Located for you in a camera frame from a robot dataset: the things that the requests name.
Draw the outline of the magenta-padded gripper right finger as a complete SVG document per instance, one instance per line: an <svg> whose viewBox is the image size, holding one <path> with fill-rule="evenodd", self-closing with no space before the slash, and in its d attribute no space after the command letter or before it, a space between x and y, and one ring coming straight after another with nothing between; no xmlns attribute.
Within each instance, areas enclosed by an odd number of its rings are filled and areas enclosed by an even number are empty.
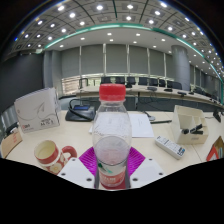
<svg viewBox="0 0 224 224"><path fill-rule="evenodd" d="M125 174L127 189L143 187L165 176L165 172L154 159L146 158L135 148L130 149Z"/></svg>

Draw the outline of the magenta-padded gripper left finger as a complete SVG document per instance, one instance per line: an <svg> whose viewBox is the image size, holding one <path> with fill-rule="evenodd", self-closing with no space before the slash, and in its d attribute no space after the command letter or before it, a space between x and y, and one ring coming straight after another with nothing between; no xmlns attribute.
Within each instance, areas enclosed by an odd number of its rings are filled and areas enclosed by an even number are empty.
<svg viewBox="0 0 224 224"><path fill-rule="evenodd" d="M78 186L97 189L99 187L99 175L94 149L89 148L79 158L72 157L58 176Z"/></svg>

